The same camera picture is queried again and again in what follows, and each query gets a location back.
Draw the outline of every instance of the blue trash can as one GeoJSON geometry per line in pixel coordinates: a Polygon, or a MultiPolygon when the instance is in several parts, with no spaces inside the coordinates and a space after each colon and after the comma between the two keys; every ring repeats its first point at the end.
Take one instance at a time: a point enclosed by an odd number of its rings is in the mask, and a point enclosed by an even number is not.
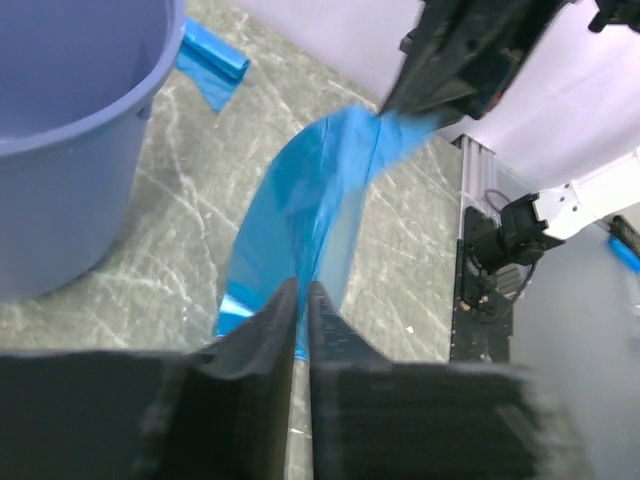
{"type": "Polygon", "coordinates": [[[50,291],[105,254],[124,219],[182,0],[4,0],[0,301],[50,291]]]}

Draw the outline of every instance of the trash can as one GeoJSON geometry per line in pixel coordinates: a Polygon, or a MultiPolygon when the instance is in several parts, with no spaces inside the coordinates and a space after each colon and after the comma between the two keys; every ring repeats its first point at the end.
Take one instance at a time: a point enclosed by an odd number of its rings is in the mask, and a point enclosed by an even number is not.
{"type": "Polygon", "coordinates": [[[124,219],[182,0],[4,0],[0,301],[50,291],[105,254],[124,219]]]}

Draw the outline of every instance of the blue plastic bag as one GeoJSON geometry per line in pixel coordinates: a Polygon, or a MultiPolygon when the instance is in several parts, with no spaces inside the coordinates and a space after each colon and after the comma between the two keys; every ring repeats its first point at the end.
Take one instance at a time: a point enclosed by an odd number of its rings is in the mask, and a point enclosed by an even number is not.
{"type": "Polygon", "coordinates": [[[308,358],[307,290],[323,283],[340,308],[367,186],[433,134],[435,119],[349,107],[306,127],[276,156],[236,237],[216,335],[226,335],[297,276],[296,358],[308,358]]]}
{"type": "Polygon", "coordinates": [[[191,77],[211,108],[220,112],[244,79],[249,59],[188,18],[176,67],[191,77]]]}

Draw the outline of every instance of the marble surface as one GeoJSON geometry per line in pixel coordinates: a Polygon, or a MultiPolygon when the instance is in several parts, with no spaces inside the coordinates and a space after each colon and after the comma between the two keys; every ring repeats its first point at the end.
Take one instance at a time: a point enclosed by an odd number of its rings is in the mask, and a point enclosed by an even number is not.
{"type": "MultiPolygon", "coordinates": [[[[188,13],[252,61],[221,114],[172,73],[158,94],[127,218],[105,260],[51,294],[0,306],[0,348],[189,350],[211,339],[225,268],[269,161],[302,126],[366,94],[222,0],[188,13]]],[[[342,313],[396,360],[448,356],[460,152],[436,138],[370,189],[342,313]]],[[[310,478],[308,371],[297,362],[288,478],[310,478]]]]}

